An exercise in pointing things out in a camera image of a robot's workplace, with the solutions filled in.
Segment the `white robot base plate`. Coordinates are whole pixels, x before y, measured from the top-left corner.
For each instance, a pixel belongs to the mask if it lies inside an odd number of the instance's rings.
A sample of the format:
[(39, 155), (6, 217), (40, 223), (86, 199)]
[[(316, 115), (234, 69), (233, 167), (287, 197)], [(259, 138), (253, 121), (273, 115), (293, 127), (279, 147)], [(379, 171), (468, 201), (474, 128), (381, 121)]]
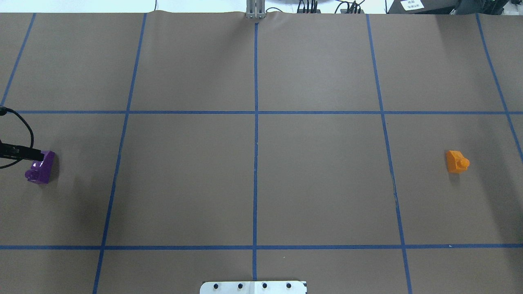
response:
[(305, 281), (209, 281), (200, 294), (307, 294)]

